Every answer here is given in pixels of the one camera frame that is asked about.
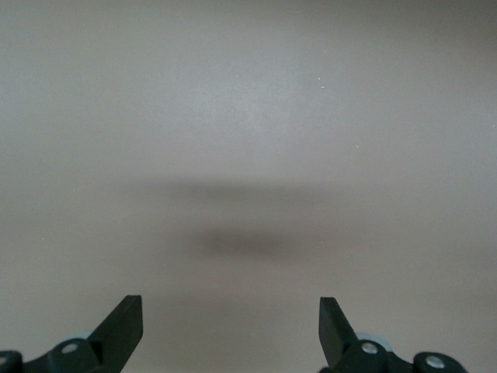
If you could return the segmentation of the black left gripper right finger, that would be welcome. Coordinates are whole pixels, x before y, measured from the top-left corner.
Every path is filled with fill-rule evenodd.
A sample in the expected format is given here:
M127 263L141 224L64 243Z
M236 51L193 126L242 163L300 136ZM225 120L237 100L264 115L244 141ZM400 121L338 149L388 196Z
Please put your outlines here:
M461 373L467 370L454 358L432 351L419 352L411 361L401 359L385 339L356 333L333 297L320 298L318 335L327 362L323 372Z

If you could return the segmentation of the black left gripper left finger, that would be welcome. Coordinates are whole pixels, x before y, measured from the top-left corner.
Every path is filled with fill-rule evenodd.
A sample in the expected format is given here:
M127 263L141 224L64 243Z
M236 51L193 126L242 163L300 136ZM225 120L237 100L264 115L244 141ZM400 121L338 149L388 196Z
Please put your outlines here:
M85 338L65 340L44 355L24 361L17 350L1 352L1 371L121 372L143 336L140 295L127 295Z

